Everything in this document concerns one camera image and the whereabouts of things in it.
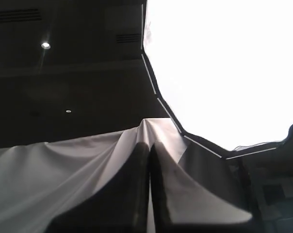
white fabric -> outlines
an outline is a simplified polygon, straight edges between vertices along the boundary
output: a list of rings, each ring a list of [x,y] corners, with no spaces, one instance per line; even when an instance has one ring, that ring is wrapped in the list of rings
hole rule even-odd
[[[0,149],[0,233],[41,233],[53,217],[100,190],[137,142],[164,143],[177,162],[186,149],[169,118],[129,130]],[[152,206],[148,232],[154,232]]]
[[[148,0],[144,48],[183,128],[219,146],[293,124],[293,0]]]

air vent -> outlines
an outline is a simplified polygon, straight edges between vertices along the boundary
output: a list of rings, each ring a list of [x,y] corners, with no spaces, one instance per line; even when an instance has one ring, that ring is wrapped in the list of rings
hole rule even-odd
[[[141,34],[119,34],[116,35],[116,42],[118,44],[141,42]]]
[[[0,23],[38,21],[41,19],[38,9],[0,11]]]

ceiling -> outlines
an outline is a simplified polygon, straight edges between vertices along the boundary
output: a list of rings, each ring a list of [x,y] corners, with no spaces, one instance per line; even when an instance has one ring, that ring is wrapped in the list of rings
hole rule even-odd
[[[0,1],[0,148],[167,117],[141,60],[141,4]],[[27,20],[29,9],[38,12],[36,21]]]

overexposed light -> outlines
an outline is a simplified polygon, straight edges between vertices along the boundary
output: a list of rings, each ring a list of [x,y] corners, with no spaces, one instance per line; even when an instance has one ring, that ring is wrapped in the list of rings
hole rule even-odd
[[[293,0],[148,0],[144,48],[183,128],[219,146],[293,124]]]
[[[47,42],[42,43],[41,45],[42,48],[44,48],[45,50],[49,50],[50,49],[50,44]]]

recessed ceiling light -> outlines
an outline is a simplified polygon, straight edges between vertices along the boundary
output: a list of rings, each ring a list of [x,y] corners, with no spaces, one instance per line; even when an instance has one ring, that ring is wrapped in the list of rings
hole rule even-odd
[[[45,50],[49,50],[50,49],[50,44],[47,43],[47,42],[44,42],[42,45],[41,45],[42,48],[44,48]]]

